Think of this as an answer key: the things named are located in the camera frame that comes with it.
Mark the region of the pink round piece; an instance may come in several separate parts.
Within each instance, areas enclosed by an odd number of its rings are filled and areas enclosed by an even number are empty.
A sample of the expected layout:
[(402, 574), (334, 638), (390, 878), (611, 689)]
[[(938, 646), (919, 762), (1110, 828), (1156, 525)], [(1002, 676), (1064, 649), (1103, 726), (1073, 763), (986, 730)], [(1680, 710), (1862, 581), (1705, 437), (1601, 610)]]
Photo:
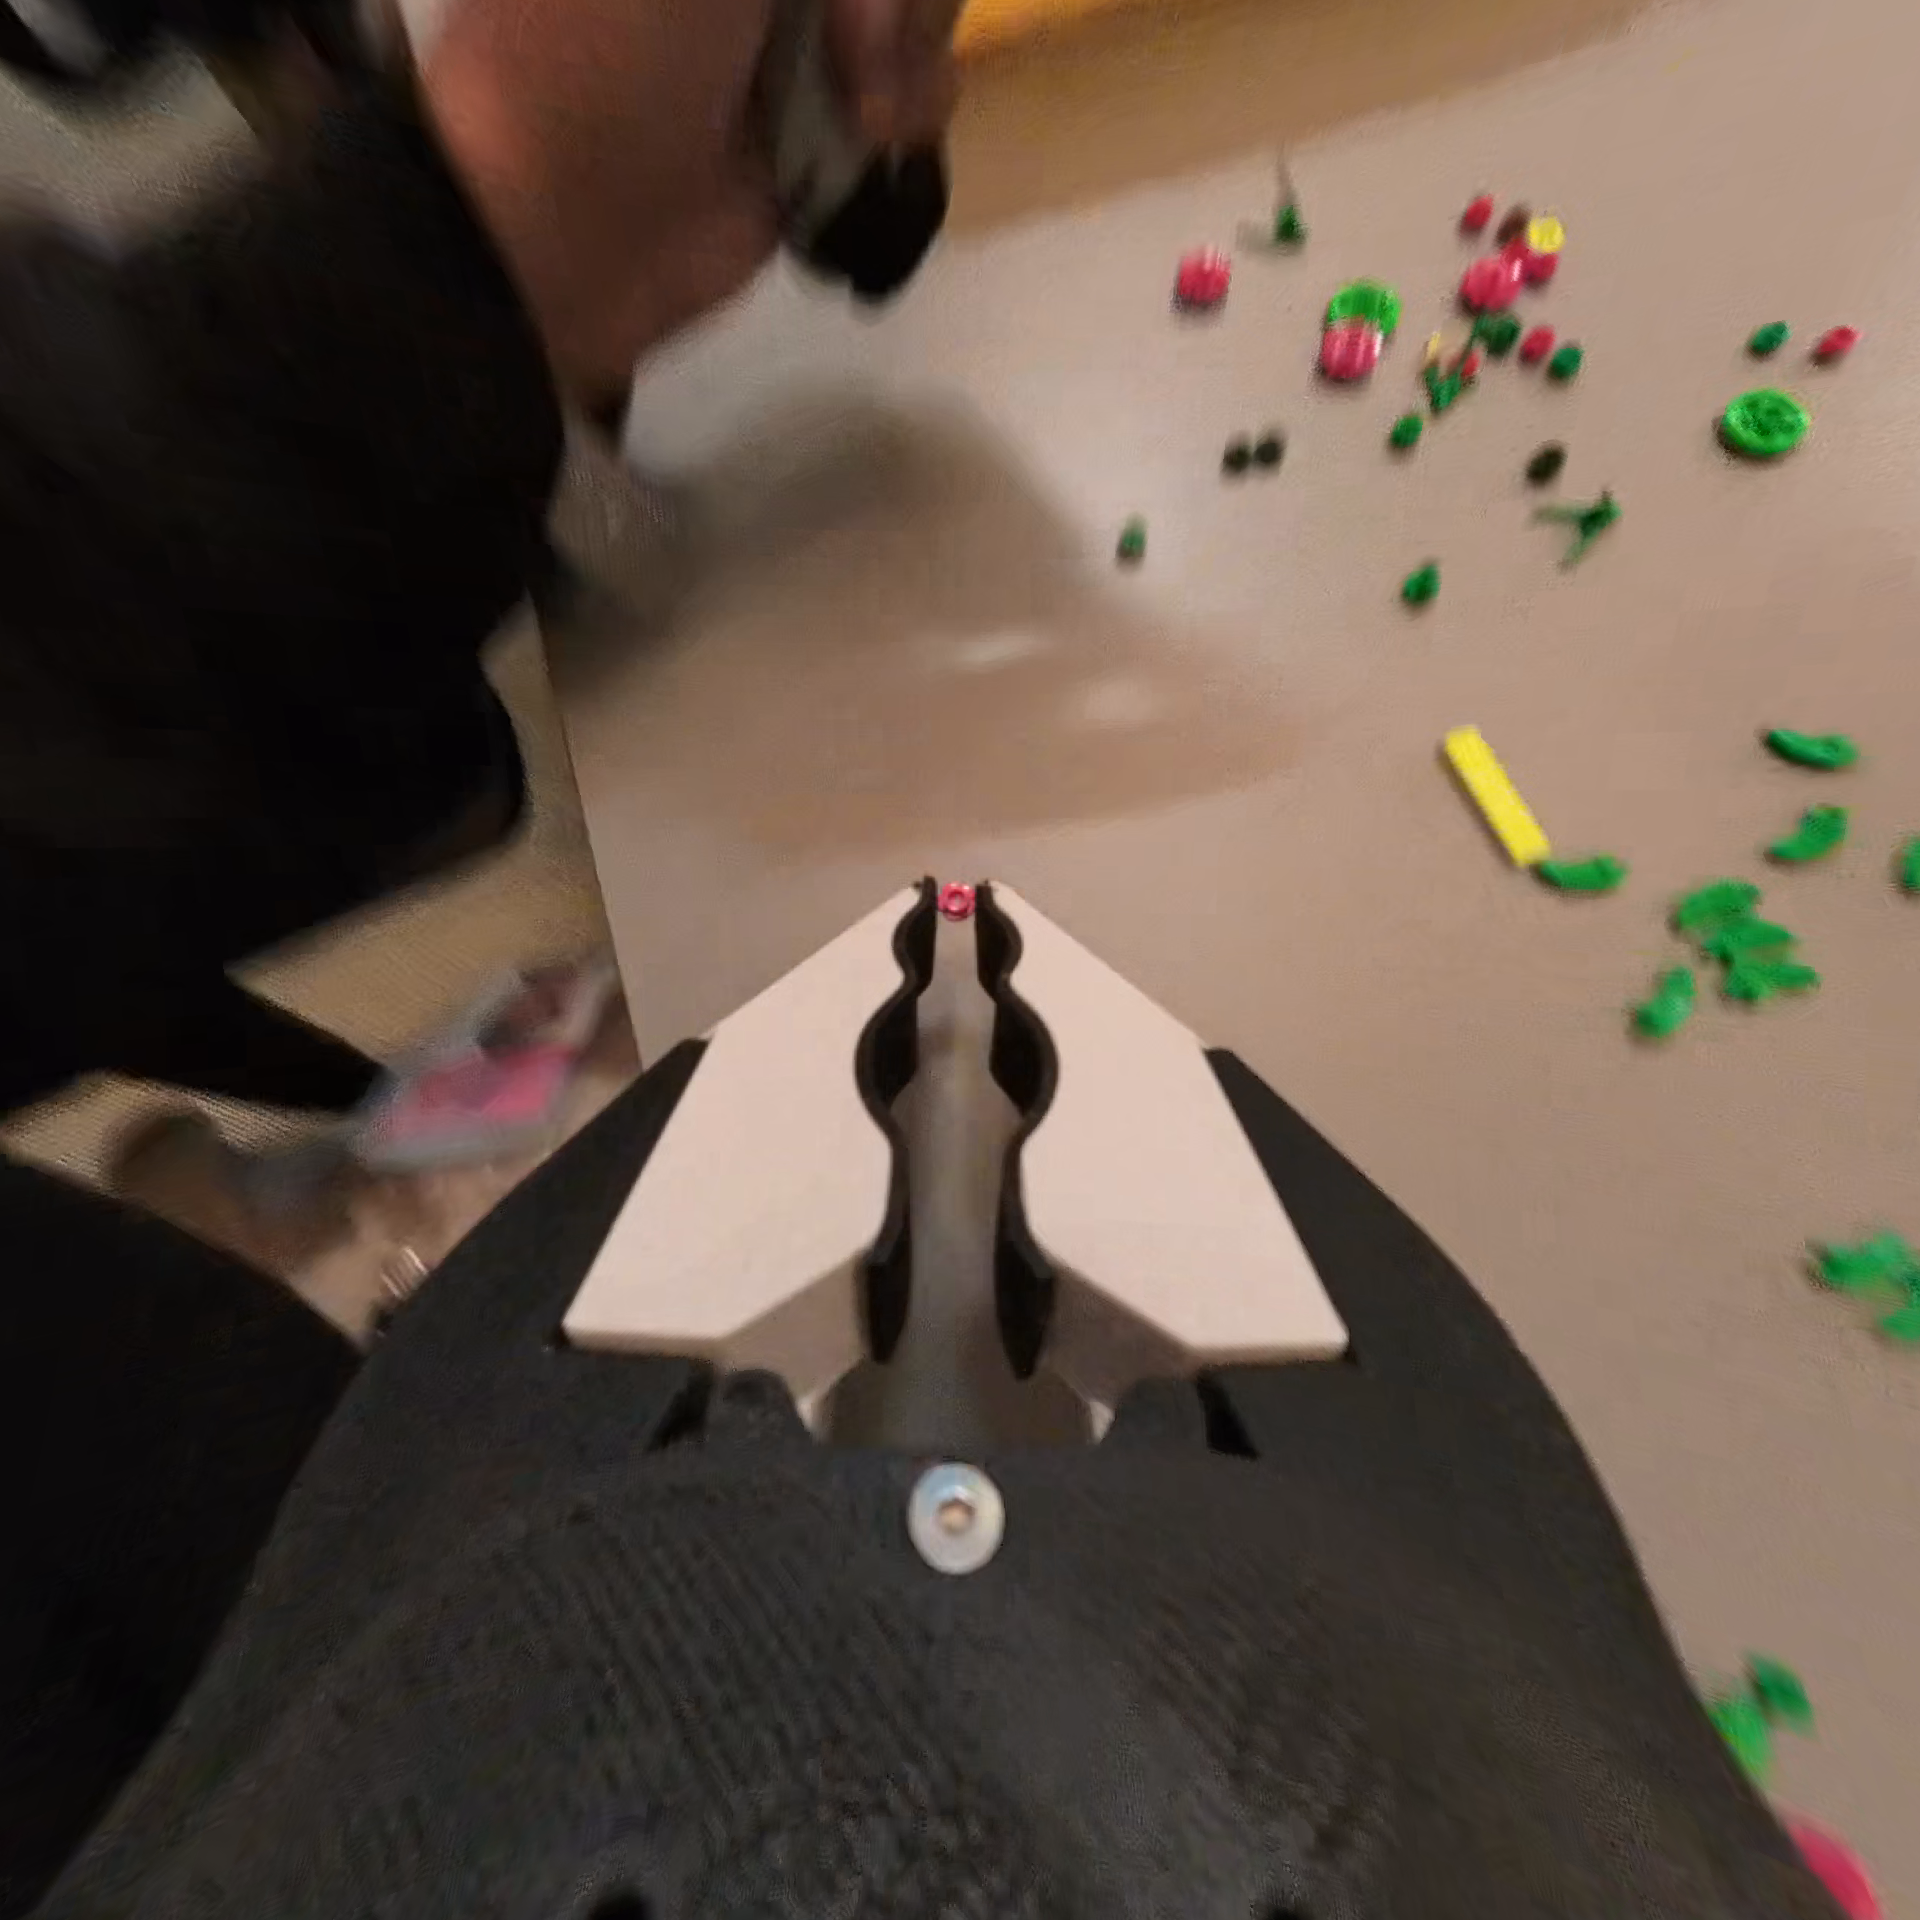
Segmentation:
[(1803, 1867), (1825, 1886), (1832, 1902), (1848, 1918), (1887, 1915), (1880, 1886), (1848, 1837), (1835, 1834), (1833, 1827), (1791, 1809), (1780, 1810), (1780, 1822)]

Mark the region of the person's left hand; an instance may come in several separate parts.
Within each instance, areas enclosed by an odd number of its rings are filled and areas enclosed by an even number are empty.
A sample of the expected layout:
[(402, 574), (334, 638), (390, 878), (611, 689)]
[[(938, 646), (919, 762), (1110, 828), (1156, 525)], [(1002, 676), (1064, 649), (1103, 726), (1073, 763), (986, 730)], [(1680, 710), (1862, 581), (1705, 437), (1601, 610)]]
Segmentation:
[(764, 3), (446, 5), (419, 98), (560, 390), (596, 400), (777, 248)]

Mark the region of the scattered green leaf pieces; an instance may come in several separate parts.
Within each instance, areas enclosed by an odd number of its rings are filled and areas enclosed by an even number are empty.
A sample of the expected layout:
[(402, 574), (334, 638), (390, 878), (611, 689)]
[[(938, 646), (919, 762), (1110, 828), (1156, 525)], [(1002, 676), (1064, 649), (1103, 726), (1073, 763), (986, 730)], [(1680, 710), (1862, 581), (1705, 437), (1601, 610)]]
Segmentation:
[[(1850, 776), (1865, 757), (1851, 733), (1800, 726), (1767, 726), (1761, 747), (1771, 762), (1808, 778)], [(1832, 864), (1850, 848), (1851, 833), (1851, 804), (1822, 801), (1803, 808), (1792, 828), (1770, 840), (1761, 856), (1771, 876), (1803, 874)], [(1546, 856), (1528, 874), (1550, 893), (1568, 899), (1615, 896), (1628, 881), (1626, 861), (1608, 853)], [(1891, 853), (1888, 882), (1900, 900), (1915, 907), (1915, 833)], [(1704, 881), (1670, 904), (1664, 925), (1687, 954), (1663, 968), (1626, 1011), (1623, 1026), (1633, 1043), (1646, 1050), (1674, 1043), (1711, 989), (1719, 1001), (1756, 1011), (1803, 998), (1822, 986), (1800, 936), (1771, 918), (1766, 904), (1761, 882), (1737, 876)]]

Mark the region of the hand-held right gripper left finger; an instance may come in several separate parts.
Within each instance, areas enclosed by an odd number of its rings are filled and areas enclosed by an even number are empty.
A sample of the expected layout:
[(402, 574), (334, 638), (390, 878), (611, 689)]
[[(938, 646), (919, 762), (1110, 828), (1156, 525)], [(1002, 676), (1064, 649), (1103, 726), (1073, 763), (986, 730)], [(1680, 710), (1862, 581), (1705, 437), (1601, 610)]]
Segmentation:
[(702, 1038), (568, 1308), (572, 1348), (775, 1376), (804, 1421), (892, 1355), (912, 1290), (896, 1102), (936, 946), (919, 881)]

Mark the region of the yellow flat brick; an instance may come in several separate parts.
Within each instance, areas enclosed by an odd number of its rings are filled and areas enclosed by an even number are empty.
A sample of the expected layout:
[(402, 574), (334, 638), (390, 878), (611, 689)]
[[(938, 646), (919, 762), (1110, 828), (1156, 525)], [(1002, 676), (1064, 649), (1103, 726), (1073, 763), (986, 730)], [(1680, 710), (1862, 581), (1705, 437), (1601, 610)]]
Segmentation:
[(1439, 753), (1456, 792), (1508, 864), (1521, 872), (1540, 869), (1552, 858), (1552, 840), (1487, 736), (1478, 726), (1455, 726)]

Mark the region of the person's left forearm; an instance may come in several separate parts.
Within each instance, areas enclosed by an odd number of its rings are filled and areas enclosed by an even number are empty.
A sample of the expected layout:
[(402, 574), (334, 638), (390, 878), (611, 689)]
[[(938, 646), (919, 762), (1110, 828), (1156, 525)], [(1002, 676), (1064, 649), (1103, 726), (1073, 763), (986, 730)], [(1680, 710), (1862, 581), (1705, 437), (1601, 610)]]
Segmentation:
[(513, 840), (486, 652), (560, 395), (360, 5), (6, 5), (6, 77), (240, 73), (263, 156), (124, 232), (6, 218), (6, 1116), (82, 1076), (347, 1116), (382, 1062), (240, 968)]

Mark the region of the person's black clothing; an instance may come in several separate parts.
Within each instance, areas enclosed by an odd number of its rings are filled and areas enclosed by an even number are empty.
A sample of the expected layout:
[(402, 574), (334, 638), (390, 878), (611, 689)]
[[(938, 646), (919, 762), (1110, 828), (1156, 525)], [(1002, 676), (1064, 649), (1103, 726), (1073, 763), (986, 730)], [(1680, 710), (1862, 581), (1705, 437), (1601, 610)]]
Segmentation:
[(2, 1915), (145, 1762), (361, 1365), (274, 1277), (2, 1166)]

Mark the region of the green plant piece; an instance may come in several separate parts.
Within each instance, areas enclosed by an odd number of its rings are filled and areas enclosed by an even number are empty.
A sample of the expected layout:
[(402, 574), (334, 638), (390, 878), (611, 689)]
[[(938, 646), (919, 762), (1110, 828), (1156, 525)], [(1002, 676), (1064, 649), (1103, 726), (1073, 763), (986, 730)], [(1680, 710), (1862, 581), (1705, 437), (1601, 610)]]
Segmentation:
[(1897, 1232), (1865, 1240), (1818, 1240), (1808, 1245), (1808, 1274), (1827, 1291), (1876, 1310), (1875, 1330), (1895, 1346), (1918, 1346), (1918, 1249)]
[(1762, 1789), (1771, 1787), (1779, 1742), (1818, 1732), (1801, 1673), (1762, 1652), (1746, 1656), (1737, 1673), (1711, 1688), (1704, 1708), (1742, 1774)]
[(1512, 310), (1487, 310), (1455, 332), (1428, 339), (1419, 379), (1432, 416), (1442, 416), (1471, 394), (1481, 373), (1521, 347), (1521, 317)]

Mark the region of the pink object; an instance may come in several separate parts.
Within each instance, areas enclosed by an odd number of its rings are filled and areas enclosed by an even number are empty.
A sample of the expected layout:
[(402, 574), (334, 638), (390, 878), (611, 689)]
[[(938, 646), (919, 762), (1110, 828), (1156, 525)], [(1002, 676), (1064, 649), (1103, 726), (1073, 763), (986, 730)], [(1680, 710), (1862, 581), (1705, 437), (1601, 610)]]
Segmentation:
[(498, 976), (382, 1076), (347, 1126), (354, 1161), (393, 1177), (552, 1134), (616, 994), (602, 955)]

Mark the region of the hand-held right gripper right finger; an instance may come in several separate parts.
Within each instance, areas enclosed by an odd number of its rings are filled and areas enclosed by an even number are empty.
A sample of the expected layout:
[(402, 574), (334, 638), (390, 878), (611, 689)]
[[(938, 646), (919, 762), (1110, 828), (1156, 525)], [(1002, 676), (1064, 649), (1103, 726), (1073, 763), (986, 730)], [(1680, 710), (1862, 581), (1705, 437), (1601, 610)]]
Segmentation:
[(1352, 1336), (1209, 1050), (1014, 886), (977, 886), (990, 1073), (1017, 1121), (995, 1314), (1105, 1435), (1144, 1382), (1342, 1361)]

